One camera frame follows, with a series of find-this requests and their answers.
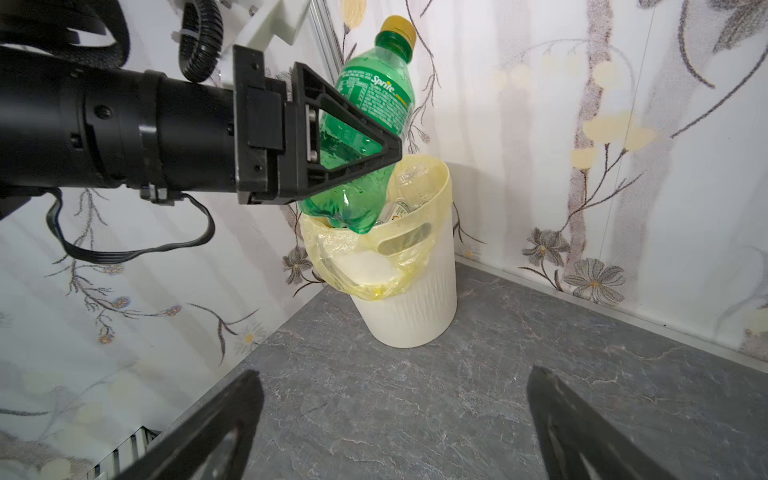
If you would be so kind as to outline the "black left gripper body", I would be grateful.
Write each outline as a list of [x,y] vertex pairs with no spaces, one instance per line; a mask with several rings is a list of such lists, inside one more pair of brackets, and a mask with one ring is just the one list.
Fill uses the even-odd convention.
[[143,199],[170,204],[193,191],[282,205],[312,194],[312,71],[266,76],[261,52],[235,47],[232,90],[147,71],[139,84]]

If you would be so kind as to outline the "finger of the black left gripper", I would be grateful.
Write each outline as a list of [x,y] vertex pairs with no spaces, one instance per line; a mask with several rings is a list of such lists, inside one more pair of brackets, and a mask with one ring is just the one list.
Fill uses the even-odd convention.
[[400,137],[306,64],[294,65],[292,94],[296,169],[290,180],[296,198],[356,187],[362,196],[385,200],[394,166],[402,159]]

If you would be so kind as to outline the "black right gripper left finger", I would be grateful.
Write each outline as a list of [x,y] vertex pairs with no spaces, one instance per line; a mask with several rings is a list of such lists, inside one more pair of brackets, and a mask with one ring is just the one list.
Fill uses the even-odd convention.
[[259,373],[247,370],[120,479],[241,479],[264,407]]

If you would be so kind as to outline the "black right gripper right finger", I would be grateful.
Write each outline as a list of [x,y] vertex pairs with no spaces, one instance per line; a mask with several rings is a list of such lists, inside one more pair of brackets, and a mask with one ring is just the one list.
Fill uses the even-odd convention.
[[527,400],[550,479],[671,479],[552,371],[535,365]]

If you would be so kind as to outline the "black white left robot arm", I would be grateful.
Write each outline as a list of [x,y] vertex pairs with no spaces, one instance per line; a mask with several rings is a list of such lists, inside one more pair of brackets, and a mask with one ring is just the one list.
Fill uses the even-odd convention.
[[66,187],[128,187],[153,204],[195,192],[245,205],[303,200],[398,162],[399,137],[309,66],[265,72],[273,38],[292,43],[305,1],[180,3],[175,80],[125,64],[116,1],[1,5],[1,212],[51,194],[57,239]]

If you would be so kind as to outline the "white bin yellow bag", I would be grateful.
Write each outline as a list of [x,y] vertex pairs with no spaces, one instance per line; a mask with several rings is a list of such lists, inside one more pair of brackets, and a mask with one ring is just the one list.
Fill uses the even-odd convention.
[[300,220],[315,272],[350,295],[371,334],[395,348],[425,345],[457,311],[452,178],[447,164],[407,155],[396,166],[380,224],[367,234]]

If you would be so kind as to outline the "aluminium mounting rail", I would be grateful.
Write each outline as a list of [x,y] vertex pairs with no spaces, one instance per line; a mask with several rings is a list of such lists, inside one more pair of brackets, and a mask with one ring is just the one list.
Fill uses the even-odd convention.
[[87,480],[116,479],[130,466],[142,459],[150,444],[160,432],[141,427],[123,441],[114,451],[96,464],[87,474]]

